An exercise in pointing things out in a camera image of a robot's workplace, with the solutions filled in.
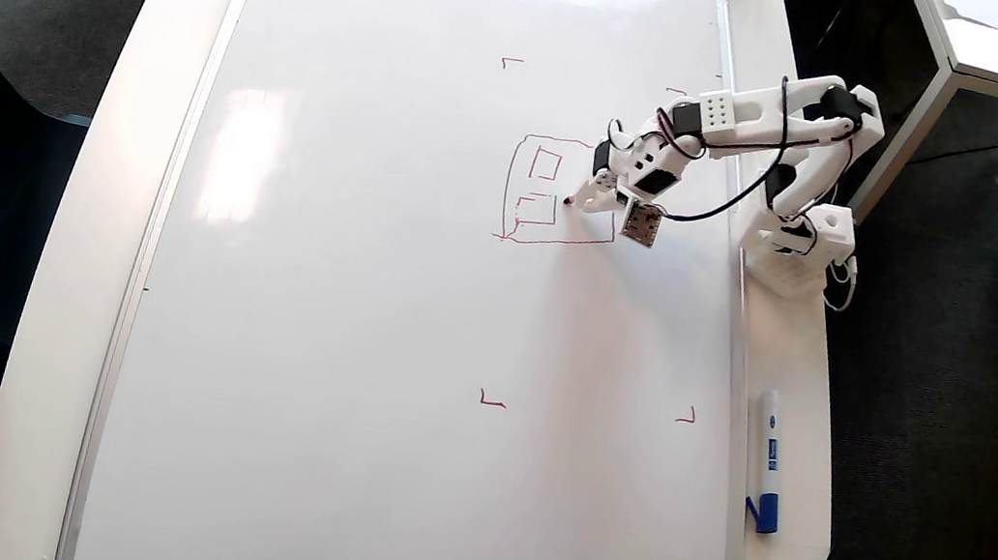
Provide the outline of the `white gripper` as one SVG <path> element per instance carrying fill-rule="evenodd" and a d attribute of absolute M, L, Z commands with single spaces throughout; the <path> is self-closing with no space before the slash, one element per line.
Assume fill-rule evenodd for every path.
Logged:
<path fill-rule="evenodd" d="M 619 120 L 611 119 L 594 151 L 591 176 L 567 197 L 567 205 L 590 214 L 616 213 L 628 202 L 618 189 L 658 199 L 681 182 L 689 162 L 703 157 L 704 145 L 697 134 L 672 136 L 662 129 L 629 134 Z"/>

